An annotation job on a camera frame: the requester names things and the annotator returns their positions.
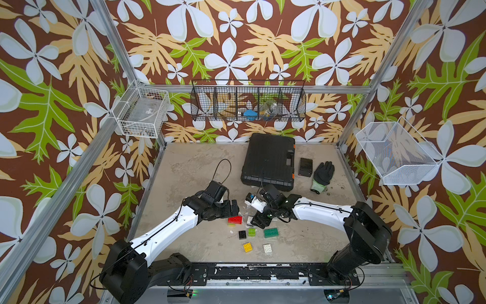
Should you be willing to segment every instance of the blue object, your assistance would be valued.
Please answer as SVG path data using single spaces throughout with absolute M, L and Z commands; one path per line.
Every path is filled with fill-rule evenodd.
M 249 120 L 253 121 L 257 118 L 258 114 L 253 110 L 246 110 L 243 116 L 249 117 Z

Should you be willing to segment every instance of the yellow lego brick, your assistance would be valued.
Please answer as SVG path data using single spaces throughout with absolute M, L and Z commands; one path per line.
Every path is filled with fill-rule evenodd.
M 244 248 L 244 252 L 250 252 L 253 250 L 253 248 L 251 247 L 251 244 L 250 243 L 246 243 L 243 245 L 243 248 Z

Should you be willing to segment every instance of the black wire basket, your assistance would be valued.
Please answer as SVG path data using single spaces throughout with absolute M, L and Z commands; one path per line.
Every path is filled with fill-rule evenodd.
M 192 82 L 191 116 L 195 121 L 300 122 L 305 118 L 304 81 L 292 81 L 286 86 L 282 82 L 268 80 L 251 80 L 249 85 L 217 85 L 210 82 Z

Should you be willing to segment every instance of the green lego brick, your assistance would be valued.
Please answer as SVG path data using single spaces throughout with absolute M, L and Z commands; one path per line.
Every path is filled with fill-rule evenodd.
M 265 229 L 263 233 L 265 234 L 265 238 L 278 236 L 278 230 L 276 228 Z

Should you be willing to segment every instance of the red lego brick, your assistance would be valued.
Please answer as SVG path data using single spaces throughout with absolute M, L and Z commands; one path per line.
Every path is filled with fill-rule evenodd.
M 243 221 L 243 218 L 241 216 L 234 216 L 234 217 L 228 218 L 228 223 L 230 223 L 230 224 L 240 224 L 241 225 L 242 221 Z

